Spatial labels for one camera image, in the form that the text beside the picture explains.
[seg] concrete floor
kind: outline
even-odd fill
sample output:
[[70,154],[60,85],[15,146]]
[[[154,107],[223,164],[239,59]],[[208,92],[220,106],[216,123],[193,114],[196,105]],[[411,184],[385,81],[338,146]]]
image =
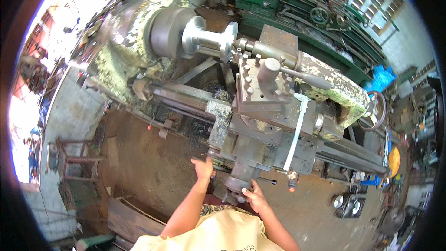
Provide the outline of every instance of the concrete floor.
[[[116,136],[119,148],[119,167],[107,162],[99,165],[104,186],[118,186],[136,194],[136,198],[156,210],[160,220],[167,220],[184,199],[196,180],[190,158],[205,153],[206,148],[192,149],[188,140],[168,135],[158,136],[158,129],[147,130],[147,124],[123,111],[112,111],[106,116],[105,138]],[[101,148],[107,154],[107,140]],[[218,172],[215,195],[224,194],[227,174]],[[263,177],[277,179],[277,185],[260,181],[265,197],[277,217],[302,250],[368,250],[378,224],[382,203],[381,191],[370,187],[367,201],[359,219],[339,219],[331,198],[348,190],[342,184],[315,176],[300,176],[294,193],[286,187],[286,176],[263,172]]]

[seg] tool post bolt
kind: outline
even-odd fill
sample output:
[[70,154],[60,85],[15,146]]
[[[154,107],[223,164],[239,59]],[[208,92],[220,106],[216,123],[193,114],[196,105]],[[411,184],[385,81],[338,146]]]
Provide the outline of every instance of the tool post bolt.
[[262,59],[262,56],[260,54],[256,54],[256,67],[260,66],[260,64],[259,64],[260,59]]

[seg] metal workpiece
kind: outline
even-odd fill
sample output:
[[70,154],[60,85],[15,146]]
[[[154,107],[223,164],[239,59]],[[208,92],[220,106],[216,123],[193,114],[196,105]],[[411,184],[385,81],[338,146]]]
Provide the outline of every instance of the metal workpiece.
[[207,56],[213,56],[213,57],[220,58],[220,51],[216,50],[214,48],[200,46],[198,48],[197,52],[198,53],[203,53],[203,54],[205,54]]
[[198,51],[203,43],[214,45],[219,49],[220,60],[229,62],[231,60],[231,50],[239,31],[236,22],[230,22],[222,33],[206,31],[206,22],[203,17],[194,16],[186,24],[182,33],[183,49],[188,54]]

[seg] peeling paint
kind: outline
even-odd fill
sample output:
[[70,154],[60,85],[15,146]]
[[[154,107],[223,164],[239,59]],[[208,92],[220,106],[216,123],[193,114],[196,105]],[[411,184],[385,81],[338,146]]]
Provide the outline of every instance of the peeling paint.
[[[341,113],[336,118],[336,128],[340,134],[360,117],[367,116],[370,98],[367,92],[352,80],[307,53],[303,54],[301,68],[303,73],[320,76],[324,80],[334,84],[331,90],[311,87],[311,89],[305,90],[304,94],[317,102],[322,102],[330,98],[342,106]],[[299,78],[296,81],[298,83],[305,83]],[[324,138],[330,140],[338,139],[338,137],[327,133]]]

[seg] wooden plank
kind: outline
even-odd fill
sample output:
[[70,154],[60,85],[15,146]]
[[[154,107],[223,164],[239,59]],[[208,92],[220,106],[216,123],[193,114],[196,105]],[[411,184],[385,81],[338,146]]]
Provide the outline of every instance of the wooden plank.
[[107,139],[108,163],[110,167],[119,167],[118,142],[116,137]]
[[119,200],[108,203],[108,225],[115,233],[135,243],[142,235],[159,235],[164,225],[138,213]]

